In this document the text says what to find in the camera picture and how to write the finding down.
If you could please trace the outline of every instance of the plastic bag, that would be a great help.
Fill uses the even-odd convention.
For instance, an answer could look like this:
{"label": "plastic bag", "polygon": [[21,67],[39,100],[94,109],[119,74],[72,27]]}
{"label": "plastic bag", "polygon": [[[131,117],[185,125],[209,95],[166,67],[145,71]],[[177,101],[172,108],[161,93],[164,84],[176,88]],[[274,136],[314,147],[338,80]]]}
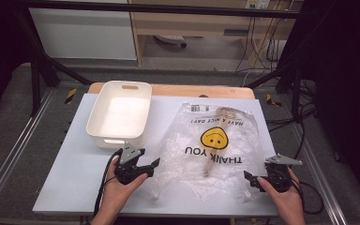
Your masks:
{"label": "plastic bag", "polygon": [[247,202],[257,192],[251,190],[244,170],[265,171],[253,114],[228,107],[184,103],[156,154],[160,162],[148,188],[155,200],[182,183],[198,200],[224,191]]}

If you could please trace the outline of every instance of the smiley face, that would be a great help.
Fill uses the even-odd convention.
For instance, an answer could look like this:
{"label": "smiley face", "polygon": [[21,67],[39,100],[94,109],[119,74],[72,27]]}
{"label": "smiley face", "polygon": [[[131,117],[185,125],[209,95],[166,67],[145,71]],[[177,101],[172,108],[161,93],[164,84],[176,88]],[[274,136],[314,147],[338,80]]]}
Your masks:
{"label": "smiley face", "polygon": [[227,147],[229,139],[221,127],[213,127],[204,132],[201,136],[201,143],[206,147],[221,150]]}

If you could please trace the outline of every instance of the white plastic basket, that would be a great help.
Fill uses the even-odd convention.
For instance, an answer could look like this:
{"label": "white plastic basket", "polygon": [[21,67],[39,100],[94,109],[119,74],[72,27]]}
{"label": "white plastic basket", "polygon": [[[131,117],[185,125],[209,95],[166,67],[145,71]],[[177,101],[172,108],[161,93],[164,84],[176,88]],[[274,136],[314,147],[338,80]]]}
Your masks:
{"label": "white plastic basket", "polygon": [[96,145],[119,149],[125,142],[143,147],[152,88],[146,82],[106,82],[90,113],[86,132]]}

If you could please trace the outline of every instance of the hand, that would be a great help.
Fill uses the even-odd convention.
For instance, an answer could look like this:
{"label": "hand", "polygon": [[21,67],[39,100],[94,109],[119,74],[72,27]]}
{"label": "hand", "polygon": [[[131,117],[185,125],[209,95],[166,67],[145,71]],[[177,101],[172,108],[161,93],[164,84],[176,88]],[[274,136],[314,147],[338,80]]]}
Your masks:
{"label": "hand", "polygon": [[[299,179],[294,175],[293,171],[289,169],[291,178],[296,181],[296,185],[299,184]],[[297,190],[291,186],[288,191],[279,193],[271,184],[261,177],[258,177],[258,181],[262,188],[267,192],[273,200],[278,210],[279,216],[286,224],[305,224],[302,200]]]}
{"label": "hand", "polygon": [[107,171],[106,181],[102,202],[98,213],[93,218],[92,224],[113,224],[118,217],[119,212],[125,206],[129,196],[147,179],[147,173],[138,176],[135,180],[127,185],[121,184],[115,177],[115,163],[118,158],[115,158]]}

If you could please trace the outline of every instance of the white cabinet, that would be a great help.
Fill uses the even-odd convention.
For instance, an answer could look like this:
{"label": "white cabinet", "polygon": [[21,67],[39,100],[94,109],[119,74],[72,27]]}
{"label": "white cabinet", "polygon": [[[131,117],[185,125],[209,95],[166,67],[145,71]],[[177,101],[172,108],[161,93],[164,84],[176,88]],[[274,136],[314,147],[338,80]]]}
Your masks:
{"label": "white cabinet", "polygon": [[[127,2],[126,0],[87,1]],[[30,8],[30,12],[43,47],[50,57],[137,59],[128,12],[45,8]]]}

